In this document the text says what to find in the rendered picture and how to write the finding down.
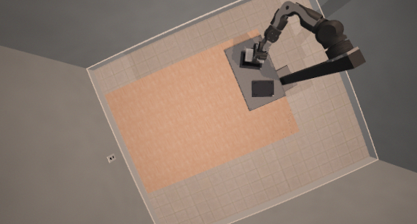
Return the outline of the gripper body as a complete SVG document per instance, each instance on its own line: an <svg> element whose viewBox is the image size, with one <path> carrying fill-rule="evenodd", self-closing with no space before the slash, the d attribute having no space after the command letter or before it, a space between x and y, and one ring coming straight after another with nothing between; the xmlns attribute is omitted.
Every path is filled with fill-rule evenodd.
<svg viewBox="0 0 417 224"><path fill-rule="evenodd" d="M254 44L253 58L255 56L259 60L266 60L266 58L268 56L268 52L267 53L259 53L259 52L257 52L257 49L256 49L256 46L255 45L256 45L256 43Z"/></svg>

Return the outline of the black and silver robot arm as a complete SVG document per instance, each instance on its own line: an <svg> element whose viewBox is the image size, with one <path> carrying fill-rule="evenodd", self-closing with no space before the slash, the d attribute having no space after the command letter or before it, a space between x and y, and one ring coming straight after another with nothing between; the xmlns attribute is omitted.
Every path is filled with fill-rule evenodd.
<svg viewBox="0 0 417 224"><path fill-rule="evenodd" d="M336 61L339 58L347 56L356 50L358 47L353 47L350 40L343 34L343 24L338 20L327 20L318 12L304 7L301 4L286 1L281 8L277 9L268 29L265 30L264 38L256 45L257 52L267 53L272 43L276 42L288 23L287 18L298 15L300 25L303 28L315 34L316 41L320 43L327 51L328 62ZM284 18L285 17L285 18ZM320 20L321 19L321 20ZM321 25L320 25L321 24ZM281 31L280 31L281 30ZM316 33L315 33L316 32Z"/></svg>

